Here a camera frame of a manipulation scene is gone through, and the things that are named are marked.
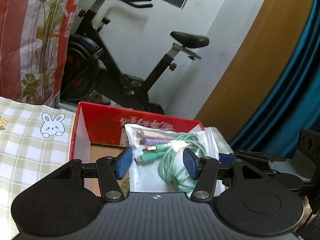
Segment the red cardboard box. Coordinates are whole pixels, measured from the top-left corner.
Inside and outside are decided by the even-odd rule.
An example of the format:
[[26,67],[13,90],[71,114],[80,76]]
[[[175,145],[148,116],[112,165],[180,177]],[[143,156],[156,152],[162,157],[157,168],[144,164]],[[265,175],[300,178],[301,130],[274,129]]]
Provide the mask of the red cardboard box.
[[[129,144],[126,124],[185,133],[203,130],[203,125],[194,120],[81,102],[76,111],[69,158],[93,163],[104,156],[116,156]],[[147,167],[138,166],[137,171],[131,168],[120,181],[123,191],[174,191],[158,176],[157,166],[149,163]]]

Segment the teal curtain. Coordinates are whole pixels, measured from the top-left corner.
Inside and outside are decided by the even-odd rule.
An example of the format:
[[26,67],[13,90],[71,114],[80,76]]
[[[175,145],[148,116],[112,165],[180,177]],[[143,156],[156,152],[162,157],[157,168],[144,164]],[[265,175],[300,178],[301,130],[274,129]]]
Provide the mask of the teal curtain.
[[244,150],[289,157],[301,130],[319,127],[319,0],[313,0],[298,43],[278,81],[229,142]]

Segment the checked bunny tablecloth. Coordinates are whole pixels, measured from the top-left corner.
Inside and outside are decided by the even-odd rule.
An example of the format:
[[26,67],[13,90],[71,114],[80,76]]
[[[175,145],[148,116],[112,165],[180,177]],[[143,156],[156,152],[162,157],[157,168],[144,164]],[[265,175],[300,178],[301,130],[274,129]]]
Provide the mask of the checked bunny tablecloth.
[[1,239],[18,230],[10,208],[16,196],[69,159],[75,114],[1,98]]

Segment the wooden door panel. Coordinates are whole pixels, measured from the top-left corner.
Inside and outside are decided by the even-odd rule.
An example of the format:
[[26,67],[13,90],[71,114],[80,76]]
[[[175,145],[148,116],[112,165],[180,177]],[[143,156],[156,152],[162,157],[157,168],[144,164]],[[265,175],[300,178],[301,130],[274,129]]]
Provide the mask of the wooden door panel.
[[196,119],[230,141],[267,97],[306,24],[313,0],[264,0]]

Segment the pink printed backdrop poster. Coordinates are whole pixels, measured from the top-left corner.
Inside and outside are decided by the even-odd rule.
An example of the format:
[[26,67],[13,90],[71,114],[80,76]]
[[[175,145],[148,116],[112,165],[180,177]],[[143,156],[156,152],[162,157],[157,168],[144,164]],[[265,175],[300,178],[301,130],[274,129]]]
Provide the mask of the pink printed backdrop poster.
[[1,0],[1,96],[52,106],[80,0]]

